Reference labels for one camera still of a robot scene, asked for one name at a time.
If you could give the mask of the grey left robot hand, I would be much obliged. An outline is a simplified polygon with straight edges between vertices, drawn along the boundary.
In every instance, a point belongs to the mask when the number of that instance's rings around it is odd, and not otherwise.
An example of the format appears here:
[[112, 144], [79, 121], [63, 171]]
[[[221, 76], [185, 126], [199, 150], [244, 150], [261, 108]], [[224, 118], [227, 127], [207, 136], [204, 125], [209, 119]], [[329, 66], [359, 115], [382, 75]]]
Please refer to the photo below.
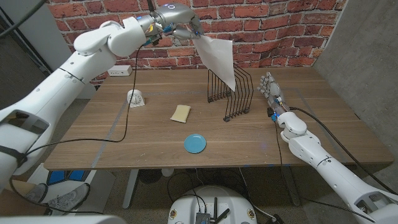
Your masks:
[[149, 19], [158, 30], [179, 40], [199, 39], [204, 34], [199, 16], [184, 4], [165, 4], [151, 12]]

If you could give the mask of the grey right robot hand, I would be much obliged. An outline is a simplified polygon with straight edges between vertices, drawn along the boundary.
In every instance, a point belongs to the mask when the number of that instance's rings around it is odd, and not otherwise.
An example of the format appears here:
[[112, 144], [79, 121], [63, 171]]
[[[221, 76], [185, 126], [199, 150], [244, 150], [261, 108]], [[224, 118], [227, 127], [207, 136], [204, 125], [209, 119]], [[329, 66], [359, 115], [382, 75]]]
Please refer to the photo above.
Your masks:
[[279, 84], [270, 72], [266, 72], [266, 75], [261, 77], [261, 82], [257, 89], [266, 98], [269, 107], [276, 116], [290, 111], [285, 103], [284, 94]]

